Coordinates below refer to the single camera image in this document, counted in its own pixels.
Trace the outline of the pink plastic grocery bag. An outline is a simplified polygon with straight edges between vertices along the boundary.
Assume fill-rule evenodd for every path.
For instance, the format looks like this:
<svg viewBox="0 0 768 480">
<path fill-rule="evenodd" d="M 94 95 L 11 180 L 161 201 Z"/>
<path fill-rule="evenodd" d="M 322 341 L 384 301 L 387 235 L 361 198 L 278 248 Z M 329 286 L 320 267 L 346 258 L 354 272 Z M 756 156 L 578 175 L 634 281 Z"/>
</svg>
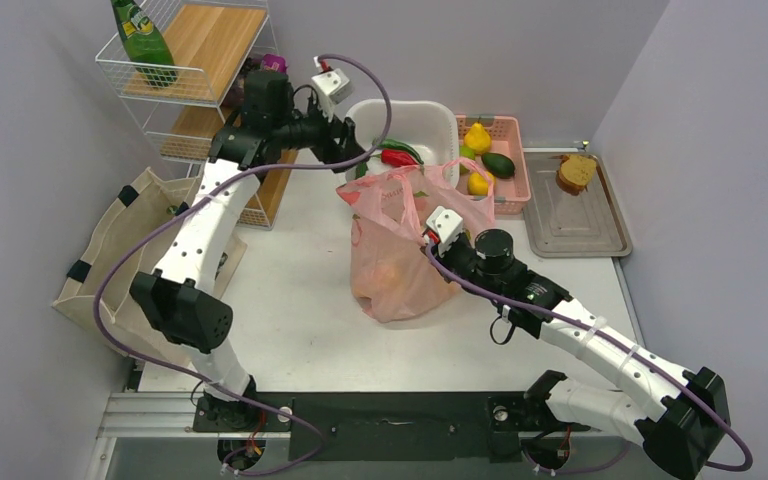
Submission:
<svg viewBox="0 0 768 480">
<path fill-rule="evenodd" d="M 495 179 L 481 164 L 459 158 L 445 165 L 412 165 L 366 175 L 336 189 L 353 211 L 350 287 L 365 314 L 379 322 L 410 319 L 447 302 L 460 287 L 448 283 L 422 252 L 426 220 L 439 207 L 464 220 L 467 239 L 495 226 L 491 185 L 470 196 L 446 179 L 464 167 Z"/>
</svg>

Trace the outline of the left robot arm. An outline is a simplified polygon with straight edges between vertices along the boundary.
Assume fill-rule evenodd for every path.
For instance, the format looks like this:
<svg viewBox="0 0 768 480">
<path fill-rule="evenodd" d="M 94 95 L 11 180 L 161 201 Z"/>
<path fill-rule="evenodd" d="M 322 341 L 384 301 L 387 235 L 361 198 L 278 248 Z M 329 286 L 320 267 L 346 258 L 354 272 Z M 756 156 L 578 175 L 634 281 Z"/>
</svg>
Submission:
<svg viewBox="0 0 768 480">
<path fill-rule="evenodd" d="M 235 430 L 255 423 L 259 405 L 250 396 L 253 378 L 227 340 L 232 309 L 214 292 L 226 244 L 260 187 L 264 166 L 278 163 L 284 152 L 309 149 L 335 172 L 363 152 L 354 122 L 334 115 L 352 91 L 349 78 L 325 69 L 312 77 L 311 89 L 300 111 L 286 74 L 264 70 L 246 77 L 242 104 L 214 135 L 194 204 L 181 214 L 171 246 L 150 272 L 135 275 L 129 289 L 150 326 L 189 350 L 207 394 L 221 402 L 220 418 Z"/>
</svg>

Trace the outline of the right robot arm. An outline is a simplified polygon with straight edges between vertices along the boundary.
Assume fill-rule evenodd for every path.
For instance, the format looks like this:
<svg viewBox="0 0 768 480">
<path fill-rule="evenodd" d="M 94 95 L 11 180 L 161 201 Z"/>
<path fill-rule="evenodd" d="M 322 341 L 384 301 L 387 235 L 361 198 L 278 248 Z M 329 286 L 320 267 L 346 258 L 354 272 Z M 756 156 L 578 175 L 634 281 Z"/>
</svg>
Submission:
<svg viewBox="0 0 768 480">
<path fill-rule="evenodd" d="M 491 302 L 513 328 L 574 356 L 611 383 L 602 390 L 546 371 L 526 392 L 537 428 L 593 427 L 639 445 L 661 470 L 694 479 L 731 425 L 725 382 L 713 370 L 668 361 L 592 315 L 568 290 L 513 254 L 504 230 L 464 234 L 429 258 L 441 274 Z"/>
</svg>

